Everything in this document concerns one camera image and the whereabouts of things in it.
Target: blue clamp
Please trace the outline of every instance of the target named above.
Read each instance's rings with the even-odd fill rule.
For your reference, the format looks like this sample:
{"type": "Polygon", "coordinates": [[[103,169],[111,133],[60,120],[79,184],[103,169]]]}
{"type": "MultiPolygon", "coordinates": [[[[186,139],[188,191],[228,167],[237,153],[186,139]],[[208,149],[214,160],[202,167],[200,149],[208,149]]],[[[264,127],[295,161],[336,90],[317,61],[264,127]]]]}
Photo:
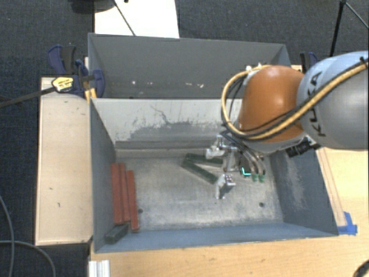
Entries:
{"type": "Polygon", "coordinates": [[[95,88],[96,95],[101,98],[105,90],[105,78],[101,69],[95,69],[92,75],[89,75],[87,67],[83,61],[78,59],[74,61],[75,46],[56,45],[47,53],[47,59],[50,66],[55,70],[58,76],[68,75],[73,78],[73,89],[68,93],[84,97],[86,88],[83,82],[88,82],[89,88],[95,88]]]}
{"type": "Polygon", "coordinates": [[[340,235],[353,235],[353,236],[356,236],[356,234],[357,234],[357,225],[352,223],[350,213],[344,211],[344,215],[345,215],[345,218],[346,218],[347,225],[337,227],[338,232],[340,233],[340,235]]]}

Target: cable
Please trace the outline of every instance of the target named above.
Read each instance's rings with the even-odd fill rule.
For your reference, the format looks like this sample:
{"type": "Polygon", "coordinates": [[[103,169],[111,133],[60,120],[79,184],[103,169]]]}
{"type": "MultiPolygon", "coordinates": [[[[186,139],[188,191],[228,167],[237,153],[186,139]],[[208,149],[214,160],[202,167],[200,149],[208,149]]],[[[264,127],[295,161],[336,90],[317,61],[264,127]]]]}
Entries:
{"type": "Polygon", "coordinates": [[[6,208],[5,202],[4,202],[4,200],[3,200],[3,198],[2,198],[1,195],[0,195],[0,203],[1,203],[2,208],[4,210],[4,213],[5,213],[5,216],[6,216],[6,219],[7,219],[7,223],[9,224],[10,238],[11,238],[11,240],[3,240],[3,241],[0,241],[0,244],[11,244],[12,245],[12,256],[10,258],[9,277],[12,277],[12,275],[13,275],[14,256],[15,256],[15,244],[27,246],[27,247],[32,248],[32,249],[35,249],[36,251],[38,251],[39,253],[41,253],[46,258],[46,260],[49,262],[49,264],[51,266],[51,269],[52,269],[52,275],[53,275],[53,277],[56,277],[57,272],[56,272],[56,269],[55,269],[55,265],[52,262],[52,259],[50,258],[50,256],[45,251],[43,251],[42,249],[40,249],[36,245],[29,244],[29,243],[22,242],[22,241],[16,241],[14,239],[14,229],[13,229],[12,220],[10,218],[9,211],[6,208]]]}
{"type": "Polygon", "coordinates": [[[136,37],[136,34],[133,32],[133,30],[132,30],[132,28],[131,28],[130,24],[129,24],[129,23],[128,23],[128,21],[126,20],[126,17],[125,17],[125,16],[124,16],[124,14],[122,13],[122,11],[121,11],[121,9],[119,8],[118,4],[116,3],[116,1],[115,1],[115,0],[112,0],[112,1],[113,1],[113,3],[114,3],[114,6],[117,8],[117,10],[119,11],[119,13],[121,14],[121,16],[122,16],[123,20],[125,21],[125,23],[126,23],[126,25],[127,25],[128,29],[131,31],[132,35],[136,37]]]}
{"type": "Polygon", "coordinates": [[[234,135],[243,138],[245,140],[265,140],[270,139],[273,136],[285,131],[290,126],[292,126],[299,118],[301,118],[303,115],[305,115],[308,110],[310,110],[313,106],[315,106],[318,102],[320,102],[327,94],[329,94],[336,86],[343,83],[345,80],[351,78],[352,76],[360,73],[364,69],[367,69],[366,62],[368,59],[365,60],[365,63],[357,63],[347,70],[344,70],[339,75],[336,75],[334,78],[329,80],[325,85],[321,86],[317,91],[315,91],[312,96],[305,100],[305,102],[296,108],[294,108],[289,114],[285,116],[281,121],[273,124],[272,126],[256,133],[247,133],[247,132],[241,132],[239,131],[229,120],[227,110],[225,107],[226,98],[227,95],[227,89],[229,86],[235,82],[239,77],[243,77],[245,74],[247,74],[247,71],[241,72],[237,75],[234,75],[233,78],[227,82],[223,89],[222,97],[221,97],[221,106],[222,106],[222,119],[224,120],[225,127],[234,135]]]}
{"type": "Polygon", "coordinates": [[[356,10],[348,2],[345,2],[345,4],[348,7],[348,9],[351,10],[351,12],[363,23],[363,25],[367,29],[369,29],[369,25],[362,19],[362,17],[359,16],[359,14],[356,12],[356,10]]]}
{"type": "Polygon", "coordinates": [[[12,256],[10,258],[10,268],[9,268],[9,277],[12,277],[13,275],[13,268],[14,268],[14,255],[15,255],[15,239],[14,239],[14,229],[13,229],[13,224],[12,224],[12,220],[10,218],[9,215],[9,211],[7,211],[6,205],[4,200],[2,199],[2,196],[0,195],[0,203],[2,205],[2,208],[4,210],[6,219],[7,219],[7,223],[9,225],[9,230],[10,230],[10,243],[12,244],[12,256]]]}
{"type": "Polygon", "coordinates": [[[36,98],[38,96],[46,95],[46,94],[52,93],[52,92],[55,92],[54,87],[46,88],[46,89],[41,90],[41,91],[32,92],[32,93],[29,93],[27,95],[20,96],[19,98],[16,98],[16,99],[6,100],[5,102],[0,103],[0,108],[5,108],[7,106],[11,106],[13,104],[18,104],[18,103],[24,102],[26,100],[33,99],[33,98],[36,98]]]}
{"type": "Polygon", "coordinates": [[[362,264],[359,268],[356,269],[353,277],[365,277],[366,273],[369,272],[369,260],[367,260],[364,264],[362,264]]]}
{"type": "MultiPolygon", "coordinates": [[[[11,243],[12,243],[12,241],[9,241],[9,240],[0,241],[0,244],[11,244],[11,243]]],[[[53,277],[56,277],[57,276],[57,271],[55,269],[54,262],[52,261],[51,257],[44,250],[42,250],[41,248],[39,248],[36,245],[30,244],[30,243],[27,243],[27,242],[23,242],[23,241],[17,241],[17,240],[15,240],[14,243],[17,244],[17,245],[21,245],[21,246],[26,246],[26,247],[32,248],[32,249],[38,251],[39,253],[41,253],[42,256],[50,264],[50,267],[52,269],[52,275],[53,275],[53,277]]]]}

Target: blue tape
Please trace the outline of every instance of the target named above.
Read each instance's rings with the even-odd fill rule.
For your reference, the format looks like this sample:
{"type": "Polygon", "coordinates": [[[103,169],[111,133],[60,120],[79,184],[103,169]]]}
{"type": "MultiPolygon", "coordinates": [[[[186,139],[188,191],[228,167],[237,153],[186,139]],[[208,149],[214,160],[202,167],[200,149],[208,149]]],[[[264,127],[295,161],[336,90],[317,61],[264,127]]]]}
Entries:
{"type": "Polygon", "coordinates": [[[352,223],[352,219],[349,212],[344,211],[344,215],[346,218],[347,225],[340,226],[338,228],[338,232],[340,235],[353,235],[356,236],[357,234],[357,225],[352,223]]]}

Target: orange object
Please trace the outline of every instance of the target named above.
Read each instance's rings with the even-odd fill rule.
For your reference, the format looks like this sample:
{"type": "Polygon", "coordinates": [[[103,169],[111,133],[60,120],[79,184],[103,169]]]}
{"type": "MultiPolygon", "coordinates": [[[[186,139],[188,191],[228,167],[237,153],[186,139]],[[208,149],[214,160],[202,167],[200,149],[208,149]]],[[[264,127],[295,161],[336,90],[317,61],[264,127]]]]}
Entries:
{"type": "Polygon", "coordinates": [[[130,210],[129,210],[126,166],[124,163],[119,163],[119,172],[121,175],[120,179],[121,179],[123,221],[129,222],[131,217],[130,217],[130,210]]]}
{"type": "Polygon", "coordinates": [[[127,171],[127,187],[128,187],[128,199],[129,199],[129,211],[131,216],[131,231],[138,232],[140,226],[138,224],[138,211],[136,203],[136,191],[134,186],[133,171],[127,171]]]}
{"type": "Polygon", "coordinates": [[[123,224],[122,186],[119,166],[116,163],[110,165],[111,189],[113,197],[113,215],[115,224],[123,224]]]}
{"type": "MultiPolygon", "coordinates": [[[[259,132],[280,120],[282,117],[277,118],[278,116],[296,106],[296,97],[303,76],[303,73],[286,66],[266,67],[253,75],[244,90],[239,129],[246,133],[259,132]],[[275,118],[277,119],[274,122],[264,125],[275,118]]],[[[301,126],[297,123],[265,142],[289,140],[302,132],[301,126]]]]}

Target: black wire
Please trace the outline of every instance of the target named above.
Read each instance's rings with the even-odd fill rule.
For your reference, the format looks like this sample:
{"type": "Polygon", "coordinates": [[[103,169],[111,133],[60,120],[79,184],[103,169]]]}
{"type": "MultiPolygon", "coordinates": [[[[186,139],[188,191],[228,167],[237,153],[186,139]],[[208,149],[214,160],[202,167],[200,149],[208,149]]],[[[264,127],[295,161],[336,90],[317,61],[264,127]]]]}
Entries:
{"type": "MultiPolygon", "coordinates": [[[[12,243],[12,241],[9,241],[9,240],[0,241],[0,244],[11,244],[11,243],[12,243]]],[[[50,264],[50,267],[52,269],[52,275],[53,275],[53,277],[56,277],[57,276],[57,271],[55,269],[54,262],[52,261],[51,257],[44,250],[42,250],[41,248],[39,248],[36,245],[30,244],[30,243],[27,243],[27,242],[23,242],[23,241],[16,241],[15,240],[14,243],[17,244],[17,245],[22,245],[22,246],[26,246],[26,247],[32,248],[32,249],[38,251],[39,253],[41,253],[42,256],[45,257],[45,259],[50,264]]]]}
{"type": "Polygon", "coordinates": [[[18,104],[18,103],[24,102],[25,100],[33,99],[33,98],[36,98],[38,96],[46,95],[46,94],[52,93],[52,92],[55,92],[54,87],[49,87],[49,88],[46,88],[46,89],[41,90],[41,91],[32,92],[32,93],[29,93],[27,95],[20,96],[19,98],[11,99],[11,100],[7,100],[5,102],[2,102],[2,103],[0,103],[0,108],[5,108],[7,106],[11,106],[13,104],[18,104]]]}
{"type": "Polygon", "coordinates": [[[12,277],[13,275],[13,268],[14,268],[14,255],[15,255],[15,239],[14,239],[14,229],[13,229],[13,224],[12,224],[12,220],[10,218],[9,215],[9,211],[7,211],[6,208],[6,204],[4,202],[4,200],[2,199],[2,196],[0,195],[0,203],[2,205],[2,209],[4,210],[6,219],[7,219],[7,223],[9,225],[9,230],[10,230],[10,243],[12,244],[12,256],[10,258],[10,268],[9,268],[9,277],[12,277]]]}
{"type": "Polygon", "coordinates": [[[347,8],[349,10],[351,10],[351,12],[363,23],[363,25],[369,29],[369,26],[368,24],[363,20],[362,17],[359,16],[359,14],[356,12],[356,10],[348,3],[348,2],[345,2],[345,5],[347,6],[347,8]]]}
{"type": "Polygon", "coordinates": [[[369,260],[356,269],[352,277],[364,277],[369,272],[369,260]]]}
{"type": "Polygon", "coordinates": [[[133,32],[133,30],[132,30],[132,28],[131,28],[130,24],[129,24],[129,23],[128,23],[128,21],[126,20],[126,17],[125,17],[125,16],[124,16],[124,14],[122,13],[122,11],[121,11],[121,9],[119,8],[118,4],[116,3],[116,1],[115,1],[115,0],[112,0],[112,1],[113,1],[113,3],[114,3],[114,6],[117,8],[117,10],[119,11],[119,13],[121,14],[122,18],[124,19],[124,21],[125,21],[125,23],[126,23],[126,25],[127,25],[128,29],[131,31],[132,35],[136,37],[136,34],[133,32]]]}
{"type": "Polygon", "coordinates": [[[15,244],[30,247],[32,249],[35,249],[39,253],[41,253],[47,259],[47,261],[49,262],[49,264],[50,264],[50,266],[52,268],[52,275],[53,275],[53,277],[56,277],[57,273],[56,273],[56,270],[55,270],[55,265],[52,262],[52,259],[50,258],[50,256],[45,251],[43,251],[42,249],[40,249],[39,247],[37,247],[37,246],[35,246],[33,244],[29,244],[29,243],[22,242],[22,241],[16,241],[14,239],[14,229],[13,229],[12,220],[10,218],[9,211],[6,208],[6,204],[5,204],[5,202],[4,202],[4,200],[3,200],[3,198],[2,198],[1,195],[0,195],[0,203],[1,203],[2,208],[4,210],[4,213],[5,213],[5,216],[6,216],[6,219],[7,219],[7,223],[9,225],[10,239],[11,239],[11,240],[3,240],[3,241],[0,241],[0,244],[11,244],[12,245],[12,256],[10,258],[9,277],[12,277],[12,275],[13,275],[15,244]]]}
{"type": "MultiPolygon", "coordinates": [[[[223,112],[222,112],[222,121],[223,121],[223,124],[224,126],[234,135],[234,136],[237,136],[238,138],[240,139],[244,139],[244,140],[247,140],[248,138],[250,137],[253,137],[253,136],[256,136],[256,135],[259,135],[259,134],[263,134],[263,133],[266,133],[270,130],[272,130],[273,128],[275,128],[276,126],[278,126],[279,124],[283,123],[284,121],[286,121],[289,117],[291,117],[294,113],[296,113],[297,111],[299,111],[311,98],[313,98],[317,93],[319,93],[321,90],[323,90],[327,85],[329,85],[329,83],[331,81],[333,81],[334,79],[336,79],[337,77],[340,77],[342,74],[360,66],[363,64],[363,61],[361,60],[360,62],[350,66],[349,68],[345,69],[344,71],[342,71],[341,73],[335,75],[334,77],[332,77],[330,80],[328,80],[326,83],[324,83],[324,85],[322,85],[321,87],[319,87],[314,93],[312,93],[310,95],[309,98],[305,99],[300,105],[296,106],[295,108],[293,108],[292,110],[288,111],[286,114],[285,114],[285,117],[279,121],[277,121],[276,123],[274,123],[273,125],[269,126],[268,128],[265,128],[263,130],[261,130],[260,132],[256,132],[256,133],[250,133],[250,134],[247,134],[247,135],[241,135],[241,134],[237,134],[236,132],[233,132],[233,130],[228,126],[228,124],[226,123],[225,119],[224,119],[224,116],[223,116],[223,112]]],[[[281,132],[287,130],[288,128],[290,128],[292,125],[294,125],[295,123],[297,122],[297,120],[293,123],[291,123],[290,125],[286,126],[285,128],[282,128],[281,130],[279,130],[278,132],[275,132],[273,134],[271,134],[270,136],[268,137],[264,137],[264,138],[259,138],[258,141],[263,141],[263,140],[268,140],[278,134],[280,134],[281,132]]]]}

